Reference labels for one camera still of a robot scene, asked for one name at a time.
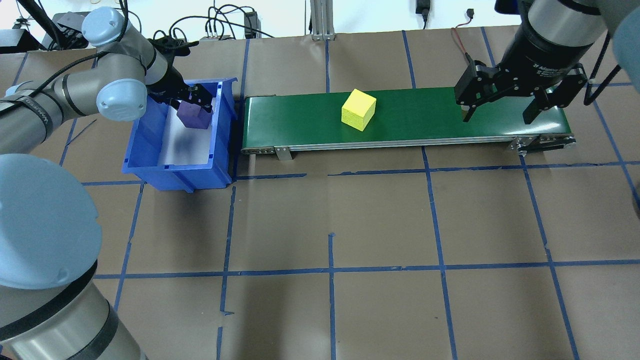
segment green conveyor belt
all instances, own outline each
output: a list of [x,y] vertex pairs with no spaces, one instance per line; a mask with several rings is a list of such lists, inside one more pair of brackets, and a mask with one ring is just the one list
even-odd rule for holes
[[564,111],[544,111],[531,125],[522,112],[530,98],[503,98],[482,105],[468,123],[453,88],[367,92],[376,113],[360,132],[340,121],[348,92],[250,97],[246,100],[243,150],[291,150],[508,141],[518,135],[570,134]]

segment purple cube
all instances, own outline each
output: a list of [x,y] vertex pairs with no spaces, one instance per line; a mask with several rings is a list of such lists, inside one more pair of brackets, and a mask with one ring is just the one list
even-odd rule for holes
[[178,107],[178,119],[191,129],[207,129],[211,123],[211,113],[207,113],[200,105],[182,101]]

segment metal post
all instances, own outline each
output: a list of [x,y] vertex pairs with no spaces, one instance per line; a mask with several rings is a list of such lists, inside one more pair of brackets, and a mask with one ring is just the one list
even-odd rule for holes
[[312,38],[315,41],[333,40],[333,0],[311,0]]

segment black power adapter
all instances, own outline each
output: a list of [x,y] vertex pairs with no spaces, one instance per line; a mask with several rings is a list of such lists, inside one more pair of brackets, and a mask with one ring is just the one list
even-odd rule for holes
[[422,14],[422,20],[424,20],[424,27],[427,27],[427,20],[429,19],[429,11],[431,10],[431,0],[415,0],[415,13]]

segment yellow foam block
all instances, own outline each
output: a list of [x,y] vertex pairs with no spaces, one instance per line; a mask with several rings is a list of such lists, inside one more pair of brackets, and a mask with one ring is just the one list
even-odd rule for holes
[[376,112],[376,98],[355,89],[342,105],[342,122],[364,131],[374,112]]

